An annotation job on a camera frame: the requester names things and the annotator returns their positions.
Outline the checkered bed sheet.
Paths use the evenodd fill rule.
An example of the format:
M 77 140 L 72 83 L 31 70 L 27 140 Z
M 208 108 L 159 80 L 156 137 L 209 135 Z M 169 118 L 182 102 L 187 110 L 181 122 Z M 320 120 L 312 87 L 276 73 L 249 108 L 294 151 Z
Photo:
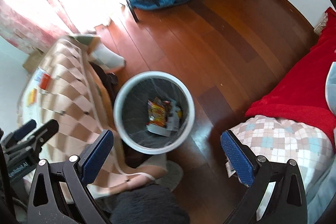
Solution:
M 297 162 L 305 187 L 307 221 L 316 223 L 335 195 L 335 154 L 319 128 L 284 118 L 257 115 L 231 128 L 255 155 Z

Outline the white blue milk carton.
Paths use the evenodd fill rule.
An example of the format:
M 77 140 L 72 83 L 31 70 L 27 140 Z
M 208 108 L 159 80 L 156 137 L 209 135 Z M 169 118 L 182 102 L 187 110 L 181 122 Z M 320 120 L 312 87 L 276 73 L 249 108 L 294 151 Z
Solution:
M 170 137 L 173 132 L 177 132 L 180 128 L 180 120 L 177 111 L 181 110 L 181 108 L 176 104 L 175 101 L 171 102 L 171 110 L 167 120 L 166 127 L 159 127 L 153 124 L 147 125 L 146 128 L 149 132 L 155 135 Z

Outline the orange yellow snack bag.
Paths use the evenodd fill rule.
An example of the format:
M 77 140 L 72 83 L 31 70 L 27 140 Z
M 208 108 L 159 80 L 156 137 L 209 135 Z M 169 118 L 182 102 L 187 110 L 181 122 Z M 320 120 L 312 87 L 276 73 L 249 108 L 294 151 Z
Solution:
M 170 101 L 161 100 L 158 97 L 155 97 L 153 101 L 148 100 L 147 102 L 147 112 L 148 112 L 147 125 L 153 124 L 159 127 L 166 127 L 170 110 L 171 110 Z

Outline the white trash bin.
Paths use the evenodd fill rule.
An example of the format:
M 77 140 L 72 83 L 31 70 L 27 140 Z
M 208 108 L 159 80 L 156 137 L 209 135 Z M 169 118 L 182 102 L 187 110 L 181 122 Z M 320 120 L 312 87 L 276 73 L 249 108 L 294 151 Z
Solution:
M 113 107 L 121 139 L 132 149 L 159 155 L 178 148 L 195 120 L 195 106 L 186 85 L 160 72 L 140 73 L 121 87 Z

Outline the yellow small box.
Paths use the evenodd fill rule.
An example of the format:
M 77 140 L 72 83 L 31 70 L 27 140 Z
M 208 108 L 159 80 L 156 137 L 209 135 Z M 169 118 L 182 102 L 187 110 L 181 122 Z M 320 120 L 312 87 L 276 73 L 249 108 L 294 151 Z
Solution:
M 33 88 L 29 91 L 27 95 L 27 106 L 32 106 L 37 101 L 37 89 Z

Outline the pink floral curtain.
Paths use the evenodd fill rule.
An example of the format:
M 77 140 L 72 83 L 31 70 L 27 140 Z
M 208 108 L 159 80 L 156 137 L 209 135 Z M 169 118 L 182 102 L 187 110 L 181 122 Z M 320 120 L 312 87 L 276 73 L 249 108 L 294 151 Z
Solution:
M 1 38 L 25 53 L 108 25 L 112 0 L 1 0 Z

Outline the blue white orange carton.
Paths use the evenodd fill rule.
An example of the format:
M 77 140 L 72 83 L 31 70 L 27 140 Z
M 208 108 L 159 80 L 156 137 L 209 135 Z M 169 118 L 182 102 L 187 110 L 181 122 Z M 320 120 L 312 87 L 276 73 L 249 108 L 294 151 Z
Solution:
M 51 75 L 46 71 L 38 68 L 35 72 L 34 81 L 37 83 L 38 87 L 42 90 L 47 90 Z

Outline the brown paper bag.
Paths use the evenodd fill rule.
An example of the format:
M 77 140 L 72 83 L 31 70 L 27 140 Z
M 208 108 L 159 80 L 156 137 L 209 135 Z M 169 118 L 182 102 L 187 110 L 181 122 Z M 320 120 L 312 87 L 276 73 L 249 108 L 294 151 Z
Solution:
M 28 71 L 30 74 L 33 74 L 34 71 L 37 69 L 38 65 L 40 64 L 40 62 L 42 61 L 42 59 L 44 58 L 44 56 L 45 56 L 44 52 L 42 52 L 39 49 L 36 49 L 33 51 L 33 53 L 29 54 L 26 61 L 23 63 L 22 67 L 24 67 L 24 69 Z

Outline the red blanket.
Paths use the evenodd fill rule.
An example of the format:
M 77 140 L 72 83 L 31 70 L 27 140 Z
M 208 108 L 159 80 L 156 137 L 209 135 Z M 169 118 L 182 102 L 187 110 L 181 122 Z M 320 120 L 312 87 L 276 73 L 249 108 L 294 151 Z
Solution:
M 325 98 L 325 84 L 335 62 L 335 10 L 325 11 L 326 26 L 316 45 L 298 61 L 276 87 L 254 102 L 245 117 L 264 115 L 302 122 L 322 130 L 335 148 L 335 114 Z

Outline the checkered tablecloth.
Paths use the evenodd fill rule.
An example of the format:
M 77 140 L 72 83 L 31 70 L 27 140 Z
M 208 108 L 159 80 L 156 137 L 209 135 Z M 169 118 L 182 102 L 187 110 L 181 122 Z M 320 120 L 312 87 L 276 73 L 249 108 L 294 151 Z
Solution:
M 88 60 L 89 48 L 77 39 L 64 36 L 46 53 L 37 69 L 51 75 L 47 90 L 34 81 L 34 74 L 18 101 L 18 125 L 29 120 L 41 127 L 54 119 L 59 131 L 42 147 L 40 158 L 50 163 L 80 155 L 103 130 L 113 130 L 113 112 L 108 92 Z M 37 101 L 27 106 L 27 95 L 37 89 Z M 124 158 L 122 140 L 113 132 L 114 145 L 96 179 L 88 186 L 94 198 L 103 198 L 131 190 L 167 174 L 166 156 L 154 155 L 137 168 Z

